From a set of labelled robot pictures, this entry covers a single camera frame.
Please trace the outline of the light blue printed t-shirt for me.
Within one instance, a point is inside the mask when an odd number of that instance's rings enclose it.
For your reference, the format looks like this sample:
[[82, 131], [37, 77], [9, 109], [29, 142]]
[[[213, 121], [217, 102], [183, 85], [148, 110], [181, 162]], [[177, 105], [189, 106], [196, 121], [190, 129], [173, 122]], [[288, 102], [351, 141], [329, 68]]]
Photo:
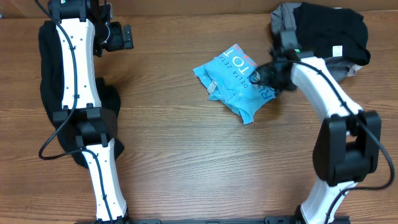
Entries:
[[268, 86], [256, 84], [257, 63], [238, 45], [232, 45], [213, 60], [194, 68], [193, 73], [206, 88], [210, 101], [220, 101], [242, 118], [243, 124], [254, 121], [256, 112], [276, 97]]

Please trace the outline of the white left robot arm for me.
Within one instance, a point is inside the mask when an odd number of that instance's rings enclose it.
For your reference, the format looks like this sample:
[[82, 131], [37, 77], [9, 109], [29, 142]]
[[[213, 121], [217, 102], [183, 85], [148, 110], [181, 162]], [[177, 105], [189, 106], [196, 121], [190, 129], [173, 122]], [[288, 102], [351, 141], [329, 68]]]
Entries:
[[116, 113], [97, 91], [94, 57], [104, 50], [133, 49], [132, 31], [113, 20], [112, 6], [99, 1], [49, 1], [44, 11], [54, 22], [63, 62], [63, 98], [54, 112], [55, 131], [65, 131], [87, 164], [96, 199], [95, 223], [130, 223], [119, 185], [114, 148]]

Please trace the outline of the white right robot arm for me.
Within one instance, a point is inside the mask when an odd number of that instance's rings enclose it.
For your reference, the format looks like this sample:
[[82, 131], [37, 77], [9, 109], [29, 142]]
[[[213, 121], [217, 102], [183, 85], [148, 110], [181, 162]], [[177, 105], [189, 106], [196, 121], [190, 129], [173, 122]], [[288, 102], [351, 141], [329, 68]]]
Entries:
[[300, 89], [322, 125], [312, 153], [317, 175], [308, 198], [294, 215], [266, 217], [266, 223], [349, 223], [335, 212], [346, 195], [377, 168], [381, 119], [365, 112], [339, 86], [326, 63], [304, 50], [294, 30], [274, 36], [273, 60], [251, 81], [276, 91]]

